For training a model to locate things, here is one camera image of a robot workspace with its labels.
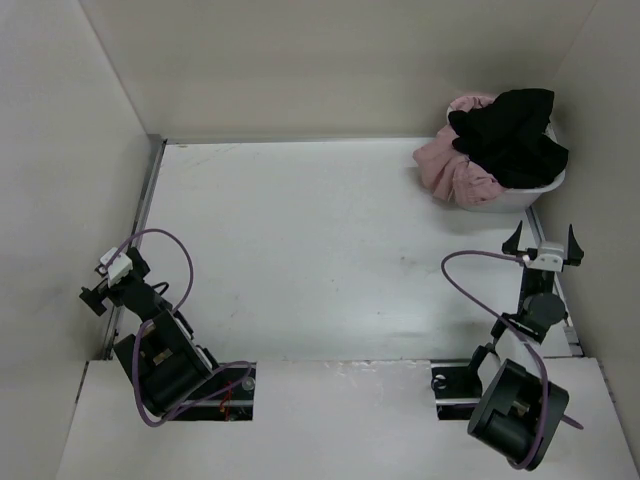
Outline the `black trousers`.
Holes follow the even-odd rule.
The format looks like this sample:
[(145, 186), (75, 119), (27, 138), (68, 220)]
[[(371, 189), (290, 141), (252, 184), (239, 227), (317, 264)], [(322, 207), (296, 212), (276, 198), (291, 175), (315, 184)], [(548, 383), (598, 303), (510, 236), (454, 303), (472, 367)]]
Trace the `black trousers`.
[(453, 110), (448, 123), (460, 153), (507, 189), (537, 189), (564, 172), (569, 151), (547, 134), (555, 93), (541, 88), (510, 90), (490, 104)]

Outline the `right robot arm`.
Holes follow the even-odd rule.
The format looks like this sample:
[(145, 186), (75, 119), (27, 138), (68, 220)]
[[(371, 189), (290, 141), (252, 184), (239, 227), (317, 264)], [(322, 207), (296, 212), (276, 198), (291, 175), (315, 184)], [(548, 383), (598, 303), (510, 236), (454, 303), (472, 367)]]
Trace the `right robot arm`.
[(468, 433), (503, 455), (517, 470), (535, 470), (546, 454), (569, 402), (568, 392), (549, 380), (544, 361), (533, 347), (544, 341), (550, 328), (568, 318), (565, 302), (553, 292), (557, 274), (577, 267), (584, 251), (574, 230), (567, 242), (542, 241), (535, 248), (520, 248), (522, 227), (502, 244), (508, 259), (522, 265), (517, 310), (497, 318), (491, 335), (497, 340), (508, 331), (520, 340), (538, 367), (537, 375), (506, 359), (499, 369), (478, 361), (464, 370), (464, 384), (482, 396), (473, 411)]

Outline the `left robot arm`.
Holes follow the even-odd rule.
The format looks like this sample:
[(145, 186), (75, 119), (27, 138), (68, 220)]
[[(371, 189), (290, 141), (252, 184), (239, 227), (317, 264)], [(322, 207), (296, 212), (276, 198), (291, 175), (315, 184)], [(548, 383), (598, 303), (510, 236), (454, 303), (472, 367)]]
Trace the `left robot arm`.
[(83, 287), (79, 298), (98, 316), (107, 311), (108, 300), (145, 324), (138, 354), (133, 353), (133, 334), (115, 343), (114, 351), (127, 377), (139, 381), (141, 401), (152, 415), (168, 414), (193, 391), (206, 399), (221, 393), (225, 376), (219, 364), (208, 349), (194, 342), (184, 316), (145, 282), (150, 268), (136, 248), (121, 253), (110, 249), (96, 272), (100, 283), (92, 289)]

